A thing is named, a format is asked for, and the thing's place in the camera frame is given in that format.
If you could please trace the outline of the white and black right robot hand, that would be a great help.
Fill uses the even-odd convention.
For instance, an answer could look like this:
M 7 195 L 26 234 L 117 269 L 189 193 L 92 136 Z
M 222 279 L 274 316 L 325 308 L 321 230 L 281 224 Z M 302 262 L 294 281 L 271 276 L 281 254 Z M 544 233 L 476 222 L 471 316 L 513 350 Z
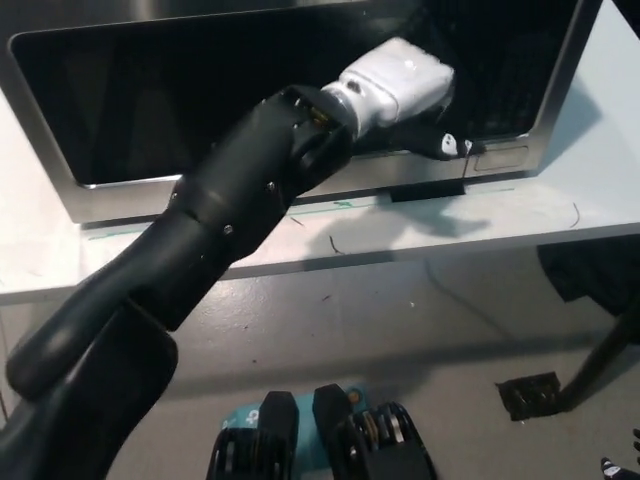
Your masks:
M 633 430 L 633 447 L 636 453 L 640 452 L 640 430 Z M 600 462 L 601 472 L 604 480 L 639 480 L 638 471 L 630 470 L 613 462 L 607 457 L 603 457 Z

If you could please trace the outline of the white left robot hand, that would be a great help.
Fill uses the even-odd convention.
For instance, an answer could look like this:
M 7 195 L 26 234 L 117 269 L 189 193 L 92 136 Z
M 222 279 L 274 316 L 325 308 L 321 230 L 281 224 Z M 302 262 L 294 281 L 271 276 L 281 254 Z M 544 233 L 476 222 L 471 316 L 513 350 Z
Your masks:
M 346 111 L 358 142 L 377 132 L 392 150 L 409 151 L 434 160 L 467 159 L 479 144 L 430 120 L 425 113 L 447 110 L 454 96 L 455 70 L 432 54 L 393 37 L 347 66 L 322 91 Z

